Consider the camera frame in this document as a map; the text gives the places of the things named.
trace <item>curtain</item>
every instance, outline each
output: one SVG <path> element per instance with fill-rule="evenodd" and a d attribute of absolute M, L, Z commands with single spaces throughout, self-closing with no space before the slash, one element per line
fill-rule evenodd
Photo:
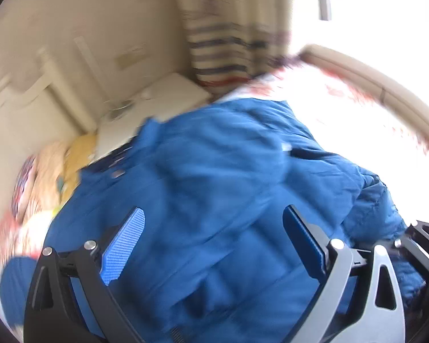
<path fill-rule="evenodd" d="M 294 0 L 178 0 L 199 83 L 215 98 L 292 60 Z"/>

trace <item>yellow pillow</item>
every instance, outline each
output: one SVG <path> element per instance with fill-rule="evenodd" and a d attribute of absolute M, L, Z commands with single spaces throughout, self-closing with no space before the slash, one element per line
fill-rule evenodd
<path fill-rule="evenodd" d="M 75 139 L 65 154 L 63 165 L 62 204 L 65 204 L 80 183 L 78 171 L 89 165 L 94 159 L 97 136 L 86 134 Z"/>

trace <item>wall outlet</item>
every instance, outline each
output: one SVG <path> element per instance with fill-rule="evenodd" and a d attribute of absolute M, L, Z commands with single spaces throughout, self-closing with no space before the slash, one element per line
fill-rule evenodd
<path fill-rule="evenodd" d="M 135 46 L 114 58 L 116 65 L 122 71 L 148 58 L 150 53 L 145 44 Z"/>

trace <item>white headboard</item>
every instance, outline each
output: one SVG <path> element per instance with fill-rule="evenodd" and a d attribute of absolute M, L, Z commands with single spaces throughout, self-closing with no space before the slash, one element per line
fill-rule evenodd
<path fill-rule="evenodd" d="M 25 93 L 10 86 L 9 76 L 0 81 L 0 219 L 30 154 L 47 143 L 70 142 L 97 128 L 49 54 L 41 50 L 38 56 L 43 75 Z"/>

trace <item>blue puffer jacket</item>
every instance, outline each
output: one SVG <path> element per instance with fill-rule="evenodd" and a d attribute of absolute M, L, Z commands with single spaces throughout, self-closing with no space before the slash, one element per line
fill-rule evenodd
<path fill-rule="evenodd" d="M 405 228 L 378 176 L 322 150 L 285 103 L 242 99 L 150 120 L 130 146 L 115 165 L 112 156 L 82 171 L 45 245 L 76 249 L 143 208 L 143 235 L 110 290 L 147 342 L 171 342 L 174 327 L 188 343 L 281 342 L 318 286 L 283 229 L 289 204 L 350 245 Z M 407 300 L 422 280 L 395 266 Z M 3 273 L 12 325 L 22 323 L 34 267 L 14 259 Z"/>

